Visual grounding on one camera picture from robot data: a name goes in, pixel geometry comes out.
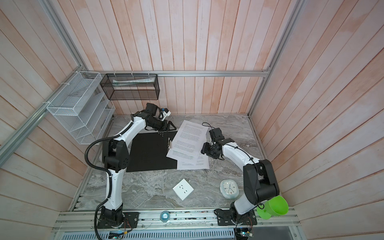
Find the printed paper sheet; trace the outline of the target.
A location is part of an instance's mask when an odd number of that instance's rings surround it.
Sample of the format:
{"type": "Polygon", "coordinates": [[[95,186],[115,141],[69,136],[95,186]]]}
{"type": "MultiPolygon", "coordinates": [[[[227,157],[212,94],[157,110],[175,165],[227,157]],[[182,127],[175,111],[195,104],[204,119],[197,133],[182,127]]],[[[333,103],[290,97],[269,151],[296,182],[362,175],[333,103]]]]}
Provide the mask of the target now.
{"type": "Polygon", "coordinates": [[[206,137],[203,137],[196,147],[199,147],[199,154],[185,154],[182,153],[177,163],[177,170],[208,170],[209,157],[201,153],[203,144],[207,141],[206,137]]]}
{"type": "Polygon", "coordinates": [[[182,153],[199,154],[199,147],[196,145],[206,137],[208,127],[184,120],[172,140],[172,148],[168,151],[166,157],[178,161],[182,153]]]}

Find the metal folder clip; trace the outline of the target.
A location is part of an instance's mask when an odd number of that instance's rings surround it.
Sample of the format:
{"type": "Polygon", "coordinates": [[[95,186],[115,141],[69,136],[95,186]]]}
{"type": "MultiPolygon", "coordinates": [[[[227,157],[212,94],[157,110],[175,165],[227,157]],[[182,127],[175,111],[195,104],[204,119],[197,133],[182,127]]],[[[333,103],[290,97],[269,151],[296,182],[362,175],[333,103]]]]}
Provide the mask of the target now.
{"type": "Polygon", "coordinates": [[[168,151],[172,148],[172,140],[168,139],[168,151]]]}

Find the blue folder black inside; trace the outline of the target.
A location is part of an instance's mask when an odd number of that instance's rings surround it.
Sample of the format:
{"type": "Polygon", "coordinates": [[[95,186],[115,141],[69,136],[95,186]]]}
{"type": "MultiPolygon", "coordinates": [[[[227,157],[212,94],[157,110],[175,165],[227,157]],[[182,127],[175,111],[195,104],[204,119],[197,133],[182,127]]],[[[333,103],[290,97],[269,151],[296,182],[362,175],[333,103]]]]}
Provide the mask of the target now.
{"type": "Polygon", "coordinates": [[[126,172],[171,170],[177,168],[177,161],[167,157],[169,141],[176,131],[138,134],[132,141],[131,162],[126,172]]]}

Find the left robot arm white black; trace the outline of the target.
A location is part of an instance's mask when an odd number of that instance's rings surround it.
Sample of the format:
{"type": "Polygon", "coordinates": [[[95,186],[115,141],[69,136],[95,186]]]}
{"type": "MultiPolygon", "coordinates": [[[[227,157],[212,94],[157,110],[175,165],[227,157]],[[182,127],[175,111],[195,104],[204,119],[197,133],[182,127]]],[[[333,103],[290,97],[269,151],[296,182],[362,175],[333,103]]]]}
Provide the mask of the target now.
{"type": "Polygon", "coordinates": [[[102,162],[107,171],[106,201],[101,205],[100,220],[112,228],[120,228],[125,222],[123,214],[122,184],[129,166],[129,144],[140,131],[147,127],[157,132],[175,130],[172,122],[166,120],[171,112],[147,103],[146,108],[131,114],[131,120],[115,136],[103,140],[102,162]]]}

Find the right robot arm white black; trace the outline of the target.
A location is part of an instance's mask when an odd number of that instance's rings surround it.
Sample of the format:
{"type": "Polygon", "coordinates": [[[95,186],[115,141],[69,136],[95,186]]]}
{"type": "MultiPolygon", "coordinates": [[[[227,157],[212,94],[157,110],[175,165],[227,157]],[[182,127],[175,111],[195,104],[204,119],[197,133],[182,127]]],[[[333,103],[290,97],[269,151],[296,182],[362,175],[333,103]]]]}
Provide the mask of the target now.
{"type": "Polygon", "coordinates": [[[280,194],[272,163],[259,160],[241,149],[234,140],[225,138],[220,128],[209,130],[211,142],[204,143],[201,153],[213,159],[225,157],[243,171],[244,194],[231,203],[227,219],[234,224],[252,216],[262,202],[280,194]]]}

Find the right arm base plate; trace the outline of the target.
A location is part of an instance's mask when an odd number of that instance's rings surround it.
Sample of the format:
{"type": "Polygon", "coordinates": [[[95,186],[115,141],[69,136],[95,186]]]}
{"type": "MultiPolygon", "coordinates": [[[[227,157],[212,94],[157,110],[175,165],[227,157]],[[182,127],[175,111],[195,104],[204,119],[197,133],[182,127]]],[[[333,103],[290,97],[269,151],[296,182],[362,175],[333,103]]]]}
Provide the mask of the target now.
{"type": "Polygon", "coordinates": [[[238,225],[257,225],[256,215],[253,211],[249,211],[243,215],[239,215],[234,209],[222,210],[215,209],[214,214],[217,216],[219,226],[238,226],[238,225]]]}

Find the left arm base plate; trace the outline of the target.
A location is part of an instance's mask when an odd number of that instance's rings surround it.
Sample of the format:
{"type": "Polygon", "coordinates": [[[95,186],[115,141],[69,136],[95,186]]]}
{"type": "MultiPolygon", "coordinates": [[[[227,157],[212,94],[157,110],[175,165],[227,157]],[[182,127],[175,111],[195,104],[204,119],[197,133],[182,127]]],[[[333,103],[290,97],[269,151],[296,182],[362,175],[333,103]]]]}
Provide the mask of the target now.
{"type": "Polygon", "coordinates": [[[138,225],[139,212],[117,212],[106,210],[101,213],[96,227],[98,229],[128,228],[134,229],[138,225]]]}

